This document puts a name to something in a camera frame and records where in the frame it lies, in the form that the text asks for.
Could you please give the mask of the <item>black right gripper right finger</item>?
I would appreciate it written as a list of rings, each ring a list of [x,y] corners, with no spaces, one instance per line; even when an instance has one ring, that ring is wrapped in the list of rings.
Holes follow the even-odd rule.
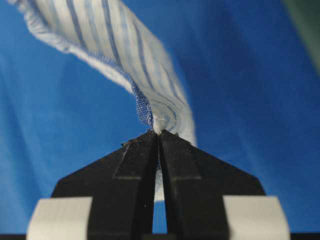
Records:
[[[263,196],[260,181],[166,130],[159,142],[168,232],[179,240],[229,239],[223,196]]]

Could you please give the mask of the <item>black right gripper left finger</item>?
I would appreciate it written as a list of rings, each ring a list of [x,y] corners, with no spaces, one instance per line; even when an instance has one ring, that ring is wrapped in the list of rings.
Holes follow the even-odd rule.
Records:
[[[61,178],[53,198],[92,197],[89,240],[140,240],[152,233],[158,136],[148,131]]]

